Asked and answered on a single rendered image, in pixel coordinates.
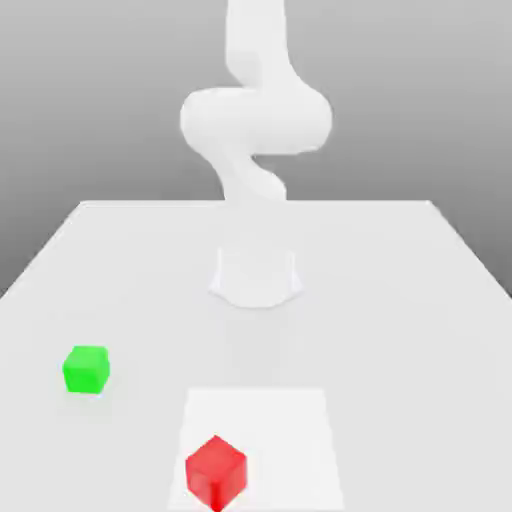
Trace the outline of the small green cube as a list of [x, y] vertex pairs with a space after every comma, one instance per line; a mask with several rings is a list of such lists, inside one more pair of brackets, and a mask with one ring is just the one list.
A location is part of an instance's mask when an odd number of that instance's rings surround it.
[[62, 371], [68, 392], [99, 395], [110, 375], [108, 350], [104, 346], [74, 346]]

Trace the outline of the small red cube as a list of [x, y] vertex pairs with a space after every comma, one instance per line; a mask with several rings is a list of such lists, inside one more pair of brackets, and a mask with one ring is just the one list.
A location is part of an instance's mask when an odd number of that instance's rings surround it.
[[185, 461], [187, 489], [222, 512], [247, 486], [247, 456], [214, 435]]

